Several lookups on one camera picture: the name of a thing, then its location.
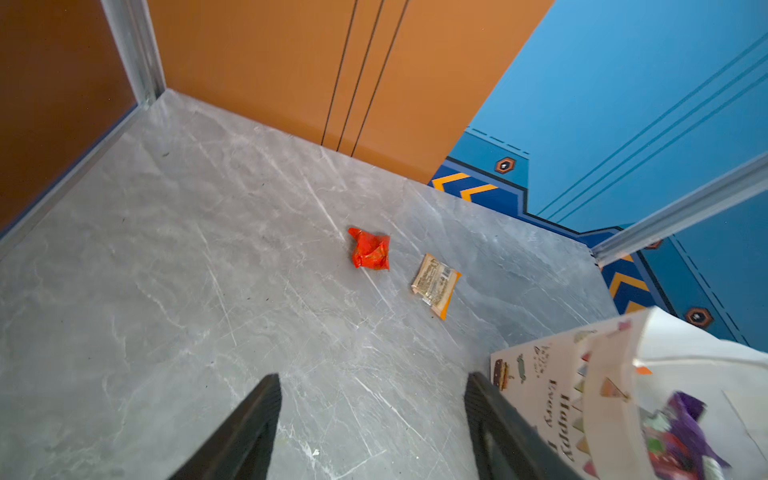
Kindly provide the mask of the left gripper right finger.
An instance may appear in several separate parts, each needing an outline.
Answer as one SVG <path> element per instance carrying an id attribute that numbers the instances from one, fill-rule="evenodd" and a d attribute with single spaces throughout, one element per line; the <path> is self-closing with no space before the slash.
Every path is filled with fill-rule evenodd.
<path id="1" fill-rule="evenodd" d="M 480 372 L 468 375 L 464 407 L 480 479 L 577 479 Z"/>

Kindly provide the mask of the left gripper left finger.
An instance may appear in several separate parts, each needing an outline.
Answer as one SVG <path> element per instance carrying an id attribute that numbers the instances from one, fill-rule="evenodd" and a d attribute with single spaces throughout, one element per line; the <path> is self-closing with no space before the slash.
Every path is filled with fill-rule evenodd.
<path id="1" fill-rule="evenodd" d="M 265 479 L 282 406 L 279 375 L 265 376 L 173 479 Z"/>

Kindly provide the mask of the white paper gift bag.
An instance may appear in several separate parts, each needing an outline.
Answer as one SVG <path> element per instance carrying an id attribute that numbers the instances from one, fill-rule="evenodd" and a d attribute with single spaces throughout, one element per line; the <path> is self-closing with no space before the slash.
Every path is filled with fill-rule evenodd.
<path id="1" fill-rule="evenodd" d="M 675 391 L 707 405 L 699 425 L 726 478 L 767 475 L 766 354 L 659 308 L 495 352 L 489 376 L 581 478 L 652 478 L 641 423 Z"/>

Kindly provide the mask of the purple snack packet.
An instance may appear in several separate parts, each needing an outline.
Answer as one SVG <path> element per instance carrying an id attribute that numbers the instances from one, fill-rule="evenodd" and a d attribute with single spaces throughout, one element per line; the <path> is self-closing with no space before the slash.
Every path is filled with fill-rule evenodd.
<path id="1" fill-rule="evenodd" d="M 699 425 L 706 409 L 696 397 L 675 391 L 663 408 L 644 415 L 641 425 L 657 479 L 726 478 L 731 465 L 713 450 Z"/>

